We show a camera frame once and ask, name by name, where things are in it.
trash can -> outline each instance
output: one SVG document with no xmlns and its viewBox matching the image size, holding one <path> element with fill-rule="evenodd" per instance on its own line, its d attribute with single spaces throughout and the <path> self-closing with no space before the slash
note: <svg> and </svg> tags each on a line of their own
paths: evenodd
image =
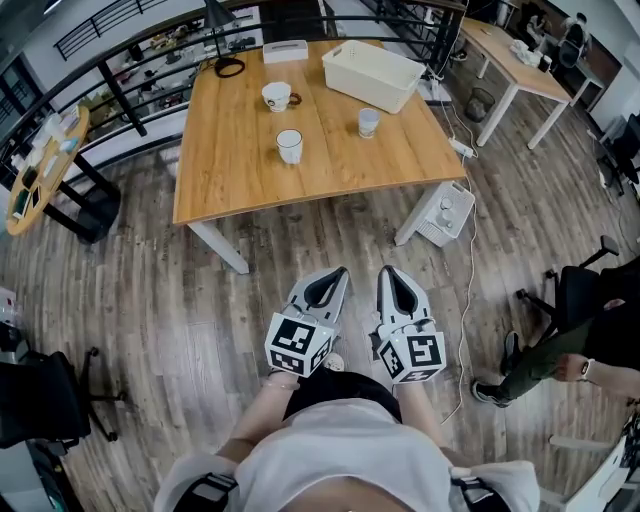
<svg viewBox="0 0 640 512">
<path fill-rule="evenodd" d="M 487 91 L 480 87 L 474 87 L 464 109 L 464 115 L 474 123 L 479 123 L 487 116 L 495 102 L 494 97 Z"/>
</svg>

small cup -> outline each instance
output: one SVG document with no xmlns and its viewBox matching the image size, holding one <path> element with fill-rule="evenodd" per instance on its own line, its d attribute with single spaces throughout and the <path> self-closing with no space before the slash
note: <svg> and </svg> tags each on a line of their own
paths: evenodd
<svg viewBox="0 0 640 512">
<path fill-rule="evenodd" d="M 363 139 L 370 139 L 380 122 L 380 112 L 372 108 L 363 108 L 358 115 L 358 131 Z"/>
<path fill-rule="evenodd" d="M 262 88 L 262 97 L 271 112 L 284 112 L 289 105 L 302 103 L 299 94 L 291 92 L 291 86 L 285 82 L 271 82 Z"/>
<path fill-rule="evenodd" d="M 284 130 L 276 137 L 278 152 L 287 164 L 302 160 L 302 134 L 298 130 Z"/>
</svg>

hand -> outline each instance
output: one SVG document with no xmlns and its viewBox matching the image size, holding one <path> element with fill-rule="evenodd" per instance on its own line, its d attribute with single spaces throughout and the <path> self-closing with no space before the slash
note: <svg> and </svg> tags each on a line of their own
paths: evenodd
<svg viewBox="0 0 640 512">
<path fill-rule="evenodd" d="M 558 359 L 553 378 L 561 382 L 573 382 L 582 378 L 582 367 L 589 359 L 580 354 L 563 354 Z"/>
<path fill-rule="evenodd" d="M 613 299 L 613 300 L 610 300 L 609 302 L 607 302 L 604 305 L 604 310 L 607 311 L 608 309 L 617 308 L 618 306 L 622 306 L 623 304 L 624 304 L 624 300 L 622 300 L 622 299 Z"/>
</svg>

round wooden table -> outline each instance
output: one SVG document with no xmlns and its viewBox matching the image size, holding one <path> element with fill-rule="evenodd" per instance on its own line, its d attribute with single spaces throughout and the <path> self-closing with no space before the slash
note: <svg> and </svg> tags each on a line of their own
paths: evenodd
<svg viewBox="0 0 640 512">
<path fill-rule="evenodd" d="M 42 213 L 73 231 L 85 244 L 96 243 L 109 232 L 120 208 L 120 191 L 78 153 L 89 130 L 89 110 L 86 107 L 78 107 L 78 110 L 78 123 L 66 134 L 67 139 L 78 138 L 73 151 L 70 153 L 60 151 L 60 144 L 51 138 L 45 146 L 44 157 L 38 164 L 38 174 L 31 186 L 27 189 L 23 183 L 26 169 L 16 177 L 9 196 L 7 212 L 7 231 L 10 235 L 17 236 L 27 231 Z M 56 156 L 58 158 L 53 168 L 45 176 L 47 164 Z M 94 186 L 85 194 L 79 194 L 63 181 L 72 163 L 75 163 L 82 173 L 94 182 Z M 37 188 L 40 189 L 40 200 L 34 205 L 33 193 Z M 29 191 L 27 209 L 23 217 L 17 219 L 13 216 L 13 210 L 18 194 L 22 190 Z M 49 204 L 58 190 L 80 206 L 75 220 Z"/>
</svg>

wooden floor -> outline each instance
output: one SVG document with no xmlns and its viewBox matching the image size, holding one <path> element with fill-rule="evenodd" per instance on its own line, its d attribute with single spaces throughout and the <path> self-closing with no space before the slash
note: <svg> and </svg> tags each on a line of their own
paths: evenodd
<svg viewBox="0 0 640 512">
<path fill-rule="evenodd" d="M 462 101 L 460 115 L 479 65 L 472 53 L 449 74 Z M 507 86 L 492 69 L 484 84 L 496 98 Z M 619 200 L 600 188 L 581 110 L 568 108 L 540 145 L 527 149 L 554 106 L 518 93 L 480 158 L 467 162 L 478 204 L 476 277 L 462 351 L 464 406 L 445 430 L 453 448 L 476 462 L 528 459 L 541 485 L 570 492 L 600 459 L 551 449 L 547 438 L 614 440 L 628 414 L 624 399 L 589 384 L 545 382 L 508 409 L 497 409 L 473 402 L 468 393 L 472 375 L 498 382 L 502 338 L 510 329 L 529 339 L 544 328 L 546 319 L 515 299 L 517 289 L 541 292 L 544 270 L 585 259 L 603 233 L 622 248 L 619 258 L 608 256 L 603 265 L 622 264 L 637 250 L 640 208 L 630 193 Z M 473 129 L 477 135 L 479 127 Z M 419 236 L 395 247 L 394 232 L 421 187 L 238 215 L 218 225 L 249 261 L 252 272 L 240 276 L 189 229 L 172 225 L 171 173 L 178 157 L 179 147 L 173 147 L 105 171 L 124 197 L 117 226 L 95 246 L 80 245 L 48 219 L 20 238 L 0 237 L 0 285 L 18 293 L 37 349 L 62 350 L 79 366 L 95 345 L 101 350 L 95 391 L 129 393 L 127 404 L 98 406 L 120 440 L 107 444 L 94 433 L 65 458 L 86 510 L 150 510 L 177 457 L 225 441 L 267 373 L 262 344 L 271 314 L 293 283 L 315 269 L 345 265 L 351 272 L 338 351 L 349 369 L 365 374 L 371 361 L 367 334 L 377 325 L 378 271 L 392 264 L 416 278 L 447 339 L 448 368 L 428 391 L 442 418 L 455 408 L 471 222 L 444 249 Z"/>
</svg>

